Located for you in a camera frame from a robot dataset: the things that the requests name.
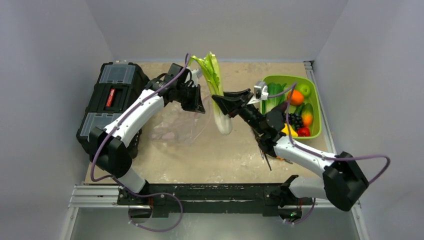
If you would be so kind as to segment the clear zip top bag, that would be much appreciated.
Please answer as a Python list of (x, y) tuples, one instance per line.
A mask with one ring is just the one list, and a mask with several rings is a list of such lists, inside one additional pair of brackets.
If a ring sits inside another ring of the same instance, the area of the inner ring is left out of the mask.
[(177, 102), (169, 103), (149, 120), (149, 138), (177, 144), (192, 144), (211, 120), (211, 97), (202, 99), (205, 113), (185, 111)]

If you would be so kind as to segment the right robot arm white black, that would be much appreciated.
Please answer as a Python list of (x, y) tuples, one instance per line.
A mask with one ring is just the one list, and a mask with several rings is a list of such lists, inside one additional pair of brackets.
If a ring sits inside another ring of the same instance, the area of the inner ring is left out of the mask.
[(240, 116), (250, 126), (264, 156), (290, 160), (320, 177), (318, 181), (300, 177), (293, 180), (280, 191), (284, 202), (292, 204), (299, 198), (325, 199), (339, 210), (348, 212), (369, 187), (361, 168), (347, 152), (336, 155), (319, 151), (290, 139), (283, 132), (286, 101), (262, 114), (254, 106), (256, 96), (249, 88), (214, 94), (212, 99), (224, 115), (230, 118)]

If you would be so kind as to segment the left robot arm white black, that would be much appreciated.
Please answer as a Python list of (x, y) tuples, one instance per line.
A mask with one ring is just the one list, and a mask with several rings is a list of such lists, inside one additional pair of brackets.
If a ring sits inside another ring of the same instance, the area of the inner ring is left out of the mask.
[(173, 63), (168, 72), (147, 82), (134, 103), (117, 119), (103, 128), (94, 127), (89, 134), (94, 153), (90, 170), (96, 182), (94, 167), (107, 172), (118, 184), (127, 188), (129, 197), (138, 205), (149, 199), (149, 183), (132, 167), (129, 146), (142, 127), (169, 103), (178, 102), (186, 112), (205, 114), (199, 78), (202, 70)]

